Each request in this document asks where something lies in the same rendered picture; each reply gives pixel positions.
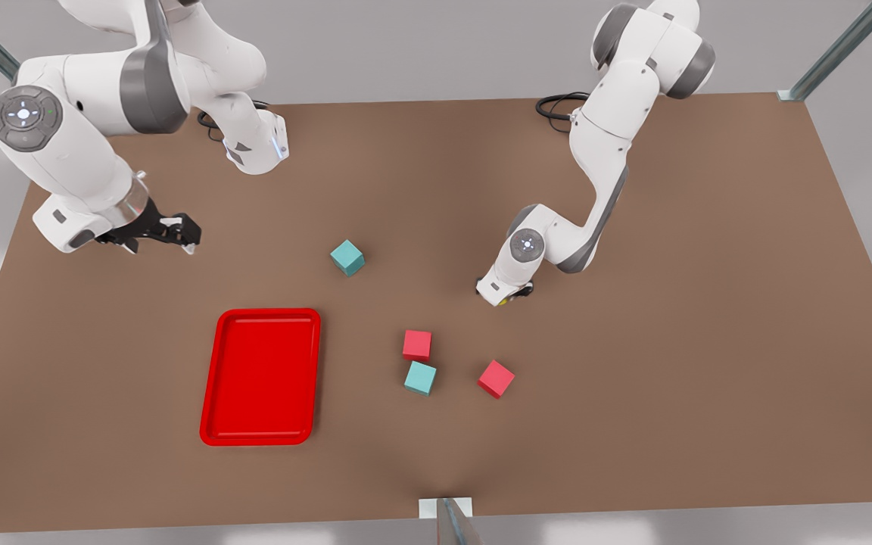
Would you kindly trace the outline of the red rectangular tray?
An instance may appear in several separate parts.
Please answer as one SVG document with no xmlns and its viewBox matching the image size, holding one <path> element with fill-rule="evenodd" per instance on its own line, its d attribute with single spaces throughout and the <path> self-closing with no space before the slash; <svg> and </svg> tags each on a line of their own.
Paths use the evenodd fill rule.
<svg viewBox="0 0 872 545">
<path fill-rule="evenodd" d="M 198 434 L 212 447 L 291 446 L 313 430 L 321 317 L 232 308 L 219 317 Z"/>
</svg>

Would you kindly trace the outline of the red cube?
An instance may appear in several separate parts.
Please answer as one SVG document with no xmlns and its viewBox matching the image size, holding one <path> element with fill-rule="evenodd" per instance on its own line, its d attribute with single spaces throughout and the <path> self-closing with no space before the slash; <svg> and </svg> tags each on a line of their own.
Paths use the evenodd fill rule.
<svg viewBox="0 0 872 545">
<path fill-rule="evenodd" d="M 402 356 L 408 361 L 427 363 L 431 356 L 432 332 L 406 330 Z"/>
<path fill-rule="evenodd" d="M 502 363 L 491 361 L 478 377 L 478 386 L 494 399 L 500 399 L 513 379 L 515 379 L 515 373 L 512 370 L 505 368 Z"/>
</svg>

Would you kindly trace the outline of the teal cube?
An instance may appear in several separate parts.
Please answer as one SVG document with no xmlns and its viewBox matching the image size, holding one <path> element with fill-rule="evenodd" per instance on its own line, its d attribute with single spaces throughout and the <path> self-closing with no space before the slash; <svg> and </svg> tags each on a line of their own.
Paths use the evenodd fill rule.
<svg viewBox="0 0 872 545">
<path fill-rule="evenodd" d="M 410 392 L 428 397 L 431 394 L 436 373 L 437 370 L 433 366 L 427 365 L 427 363 L 412 361 L 403 382 L 403 387 Z"/>
<path fill-rule="evenodd" d="M 345 239 L 342 244 L 333 249 L 330 252 L 330 259 L 332 259 L 337 268 L 342 270 L 346 277 L 354 275 L 354 273 L 359 272 L 366 265 L 366 258 L 363 252 L 350 239 Z"/>
</svg>

